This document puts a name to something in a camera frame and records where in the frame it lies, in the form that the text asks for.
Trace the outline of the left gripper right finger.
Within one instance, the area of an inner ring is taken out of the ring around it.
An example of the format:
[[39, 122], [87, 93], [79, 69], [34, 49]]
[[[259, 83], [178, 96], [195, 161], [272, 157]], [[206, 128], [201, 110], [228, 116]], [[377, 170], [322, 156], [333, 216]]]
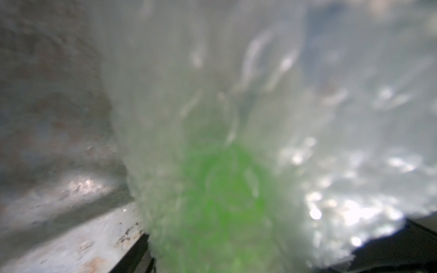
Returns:
[[437, 232], [407, 220], [399, 232], [368, 242], [319, 273], [435, 273]]

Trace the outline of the green plastic wine glass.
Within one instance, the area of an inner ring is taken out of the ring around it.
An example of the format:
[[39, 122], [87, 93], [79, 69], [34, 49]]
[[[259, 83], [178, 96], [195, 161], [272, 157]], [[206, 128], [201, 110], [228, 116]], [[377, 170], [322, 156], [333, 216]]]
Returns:
[[150, 233], [159, 273], [273, 273], [281, 270], [271, 175], [238, 143], [190, 149], [170, 210]]

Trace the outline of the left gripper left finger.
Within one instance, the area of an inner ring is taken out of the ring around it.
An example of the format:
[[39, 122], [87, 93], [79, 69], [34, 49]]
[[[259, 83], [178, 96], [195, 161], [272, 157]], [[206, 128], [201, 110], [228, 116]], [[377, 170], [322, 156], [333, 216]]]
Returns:
[[110, 273], [154, 273], [155, 259], [150, 254], [148, 239], [148, 234], [142, 234], [122, 259], [110, 270]]

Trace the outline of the clear bubble wrap sheet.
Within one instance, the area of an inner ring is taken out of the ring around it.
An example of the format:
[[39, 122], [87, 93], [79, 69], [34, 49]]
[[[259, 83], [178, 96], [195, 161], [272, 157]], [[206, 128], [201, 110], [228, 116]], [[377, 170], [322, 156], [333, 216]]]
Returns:
[[436, 212], [435, 1], [93, 1], [91, 20], [149, 246], [186, 152], [232, 143], [271, 175], [274, 273]]

